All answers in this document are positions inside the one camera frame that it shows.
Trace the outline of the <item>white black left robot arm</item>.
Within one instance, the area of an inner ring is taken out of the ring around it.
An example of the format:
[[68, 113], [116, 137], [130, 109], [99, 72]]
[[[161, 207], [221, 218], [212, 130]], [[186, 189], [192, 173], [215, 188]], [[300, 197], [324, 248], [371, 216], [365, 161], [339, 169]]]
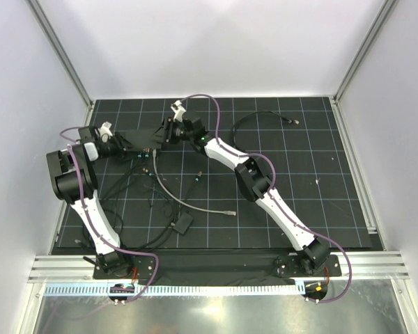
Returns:
[[80, 216], [93, 240], [95, 268], [117, 278], [131, 275], [134, 262], [122, 251], [121, 238], [112, 228], [99, 201], [93, 163], [124, 156], [130, 144], [111, 131], [111, 123], [78, 127], [79, 139], [64, 150], [46, 154], [54, 194]]

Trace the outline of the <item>black ethernet cable pulled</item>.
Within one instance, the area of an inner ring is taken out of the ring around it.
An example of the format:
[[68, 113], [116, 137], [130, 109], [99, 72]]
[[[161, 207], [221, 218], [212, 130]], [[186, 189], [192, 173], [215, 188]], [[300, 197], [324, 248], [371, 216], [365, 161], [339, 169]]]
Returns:
[[255, 121], [257, 121], [259, 116], [264, 116], [264, 115], [271, 115], [274, 117], [278, 117], [278, 119], [280, 119], [282, 123], [286, 123], [290, 125], [298, 125], [300, 123], [299, 120], [296, 120], [293, 118], [287, 118], [286, 116], [283, 116], [282, 114], [277, 113], [276, 111], [255, 111], [255, 112], [245, 115], [244, 117], [242, 117], [241, 119], [239, 119], [238, 121], [232, 124], [231, 129], [230, 129], [230, 134], [229, 134], [229, 143], [231, 144], [231, 146], [243, 152], [243, 149], [240, 148], [238, 144], [236, 143], [237, 131], [239, 130], [240, 126], [246, 123], [248, 120], [251, 120], [252, 118], [254, 118]]

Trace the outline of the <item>black network switch box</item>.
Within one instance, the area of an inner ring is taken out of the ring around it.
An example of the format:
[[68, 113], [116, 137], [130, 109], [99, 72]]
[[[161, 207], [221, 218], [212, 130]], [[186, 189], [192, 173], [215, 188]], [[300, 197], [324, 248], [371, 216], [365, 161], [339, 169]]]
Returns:
[[148, 137], [152, 130], [154, 129], [130, 130], [130, 131], [126, 131], [126, 133], [123, 136], [132, 144], [133, 150], [136, 150], [136, 151], [141, 151], [144, 149], [159, 150], [161, 146], [151, 146], [151, 144], [149, 143]]

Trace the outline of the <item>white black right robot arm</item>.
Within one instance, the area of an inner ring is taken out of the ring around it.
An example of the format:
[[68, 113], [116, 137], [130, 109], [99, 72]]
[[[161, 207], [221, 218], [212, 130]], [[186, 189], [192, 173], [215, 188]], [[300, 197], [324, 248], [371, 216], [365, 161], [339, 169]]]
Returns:
[[152, 139], [159, 145], [187, 141], [199, 154], [232, 170], [243, 197], [263, 209], [288, 237], [299, 256], [301, 270], [315, 276], [324, 269], [330, 249], [320, 242], [323, 236], [303, 224], [280, 196], [275, 187], [275, 167], [266, 156], [231, 147], [218, 134], [207, 131], [199, 119], [179, 122], [165, 118]]

